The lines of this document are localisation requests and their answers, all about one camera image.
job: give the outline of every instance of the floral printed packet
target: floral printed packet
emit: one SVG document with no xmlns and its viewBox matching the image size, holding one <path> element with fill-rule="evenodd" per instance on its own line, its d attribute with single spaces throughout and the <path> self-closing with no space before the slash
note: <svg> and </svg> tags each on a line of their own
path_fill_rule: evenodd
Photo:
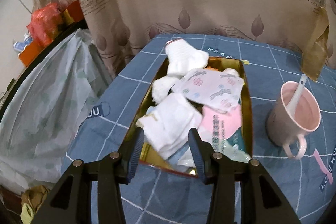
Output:
<svg viewBox="0 0 336 224">
<path fill-rule="evenodd" d="M 171 89 L 220 112 L 236 108 L 244 80 L 225 71 L 192 69 Z"/>
</svg>

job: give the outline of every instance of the white wall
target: white wall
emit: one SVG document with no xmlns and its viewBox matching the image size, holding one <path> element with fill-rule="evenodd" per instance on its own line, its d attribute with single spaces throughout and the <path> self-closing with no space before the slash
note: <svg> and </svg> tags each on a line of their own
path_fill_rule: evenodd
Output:
<svg viewBox="0 0 336 224">
<path fill-rule="evenodd" d="M 0 0 L 0 93 L 24 69 L 12 41 L 23 42 L 32 9 L 33 0 Z"/>
</svg>

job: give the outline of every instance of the pink tape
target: pink tape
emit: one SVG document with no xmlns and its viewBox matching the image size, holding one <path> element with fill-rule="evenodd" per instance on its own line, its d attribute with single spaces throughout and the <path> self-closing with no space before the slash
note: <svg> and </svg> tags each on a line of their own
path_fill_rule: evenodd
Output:
<svg viewBox="0 0 336 224">
<path fill-rule="evenodd" d="M 333 178 L 333 174 L 329 172 L 329 170 L 326 168 L 326 166 L 324 165 L 322 159 L 321 159 L 321 156 L 319 154 L 319 152 L 317 151 L 317 149 L 315 149 L 314 153 L 313 153 L 313 156 L 315 157 L 318 165 L 320 166 L 321 168 L 321 171 L 327 175 L 328 177 L 328 180 L 329 180 L 329 183 L 332 184 L 333 181 L 334 181 L 334 178 Z"/>
</svg>

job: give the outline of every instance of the mug handle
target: mug handle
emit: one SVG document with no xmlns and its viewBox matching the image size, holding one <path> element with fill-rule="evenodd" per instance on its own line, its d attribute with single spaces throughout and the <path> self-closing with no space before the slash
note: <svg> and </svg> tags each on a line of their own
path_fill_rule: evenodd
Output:
<svg viewBox="0 0 336 224">
<path fill-rule="evenodd" d="M 299 134 L 299 135 L 297 135 L 296 137 L 298 138 L 298 140 L 299 140 L 299 144 L 300 144 L 300 145 L 299 145 L 299 146 L 300 146 L 300 148 L 299 148 L 299 152 L 297 153 L 296 156 L 294 156 L 294 155 L 292 154 L 292 151 L 291 151 L 291 149 L 289 148 L 289 144 L 288 144 L 288 143 L 284 144 L 282 147 L 283 147 L 285 153 L 287 154 L 288 158 L 299 160 L 299 159 L 301 159 L 301 158 L 303 157 L 303 155 L 304 155 L 305 152 L 306 152 L 306 149 L 307 149 L 307 141 L 306 141 L 306 138 L 305 138 L 305 136 L 304 136 L 303 134 Z"/>
</svg>

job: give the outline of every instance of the mug rim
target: mug rim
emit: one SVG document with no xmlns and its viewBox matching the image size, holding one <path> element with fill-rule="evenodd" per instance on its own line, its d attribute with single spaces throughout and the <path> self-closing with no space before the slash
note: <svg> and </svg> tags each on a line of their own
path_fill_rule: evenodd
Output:
<svg viewBox="0 0 336 224">
<path fill-rule="evenodd" d="M 320 110 L 320 106 L 315 98 L 315 96 L 310 92 L 309 89 L 307 89 L 305 86 L 303 87 L 303 90 L 307 90 L 309 92 L 309 94 L 313 97 L 314 99 L 314 102 L 315 104 L 317 105 L 317 108 L 319 110 L 319 122 L 317 124 L 317 126 L 314 128 L 314 129 L 307 129 L 307 128 L 304 128 L 302 127 L 301 125 L 298 124 L 298 122 L 289 114 L 288 110 L 287 110 L 287 107 L 285 105 L 285 102 L 284 102 L 284 99 L 283 99 L 283 88 L 288 85 L 289 83 L 296 83 L 298 84 L 298 82 L 295 82 L 295 81 L 287 81 L 285 83 L 282 84 L 281 86 L 281 90 L 280 90 L 280 98 L 281 98 L 281 102 L 282 102 L 282 105 L 283 107 L 285 108 L 285 111 L 286 113 L 288 114 L 288 116 L 290 117 L 290 119 L 296 124 L 296 126 L 298 126 L 300 129 L 304 130 L 305 132 L 313 132 L 315 130 L 317 130 L 317 128 L 320 126 L 320 123 L 321 123 L 321 110 Z"/>
</svg>

